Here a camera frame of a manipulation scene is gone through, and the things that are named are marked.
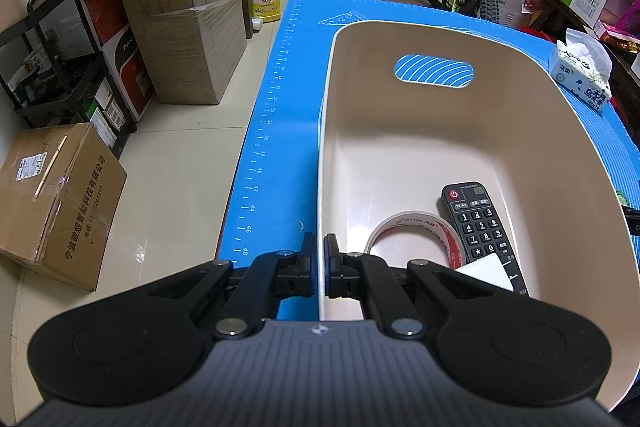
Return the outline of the beige plastic storage bin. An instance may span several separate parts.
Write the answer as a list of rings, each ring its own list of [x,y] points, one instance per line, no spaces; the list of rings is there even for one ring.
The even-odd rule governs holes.
[[[385,219],[487,188],[529,294],[588,317],[612,347],[615,407],[639,370],[639,275],[613,183],[549,48],[365,20],[335,34],[323,97],[318,229],[360,251]]]

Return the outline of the white paper card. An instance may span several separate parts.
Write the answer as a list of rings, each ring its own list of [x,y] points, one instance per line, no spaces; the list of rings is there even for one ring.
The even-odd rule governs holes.
[[[490,285],[513,291],[513,285],[497,254],[491,254],[458,268],[457,272]]]

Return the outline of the black tv remote control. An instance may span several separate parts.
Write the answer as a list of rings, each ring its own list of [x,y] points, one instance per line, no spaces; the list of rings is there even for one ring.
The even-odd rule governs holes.
[[[452,226],[462,239],[466,261],[496,254],[513,290],[527,296],[528,290],[514,249],[486,187],[476,181],[447,184],[442,188],[442,200]]]

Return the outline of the brown box on floor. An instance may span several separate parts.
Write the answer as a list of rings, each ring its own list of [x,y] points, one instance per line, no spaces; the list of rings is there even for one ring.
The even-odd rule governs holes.
[[[88,122],[18,132],[1,168],[1,254],[95,291],[125,182]]]

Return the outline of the blue silicone baking mat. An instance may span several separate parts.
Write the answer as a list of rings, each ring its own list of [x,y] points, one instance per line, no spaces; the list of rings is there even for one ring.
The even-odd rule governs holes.
[[[299,251],[314,234],[314,295],[285,300],[280,317],[295,321],[358,320],[350,299],[324,295],[323,237],[318,229],[319,159],[323,97],[333,38],[365,20],[449,27],[503,38],[525,52],[553,51],[552,43],[524,32],[454,13],[378,0],[290,0],[270,53],[231,191],[219,254],[246,267],[271,251]],[[639,153],[612,108],[596,112],[580,98],[578,117],[596,147],[616,195],[639,199]],[[426,259],[418,247],[400,247],[409,260]]]

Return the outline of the black metal shelf cart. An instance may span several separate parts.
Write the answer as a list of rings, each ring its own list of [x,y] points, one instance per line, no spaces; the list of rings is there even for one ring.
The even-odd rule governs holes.
[[[88,122],[115,156],[137,130],[84,0],[26,2],[1,33],[1,88],[30,129]]]

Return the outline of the white tissue paper pack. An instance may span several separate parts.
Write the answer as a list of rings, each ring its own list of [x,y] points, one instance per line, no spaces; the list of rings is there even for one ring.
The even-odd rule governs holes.
[[[596,38],[585,32],[567,28],[565,39],[555,43],[548,72],[556,83],[598,113],[611,101],[611,57]]]

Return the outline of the red white appliance box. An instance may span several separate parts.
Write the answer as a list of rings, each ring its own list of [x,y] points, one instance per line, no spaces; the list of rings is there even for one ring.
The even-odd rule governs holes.
[[[112,78],[132,119],[139,122],[155,91],[122,0],[85,0],[85,4]]]

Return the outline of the large taped cardboard box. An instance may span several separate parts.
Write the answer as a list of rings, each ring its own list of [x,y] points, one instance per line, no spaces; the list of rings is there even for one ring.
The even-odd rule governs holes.
[[[122,0],[157,98],[217,105],[246,48],[242,0]]]

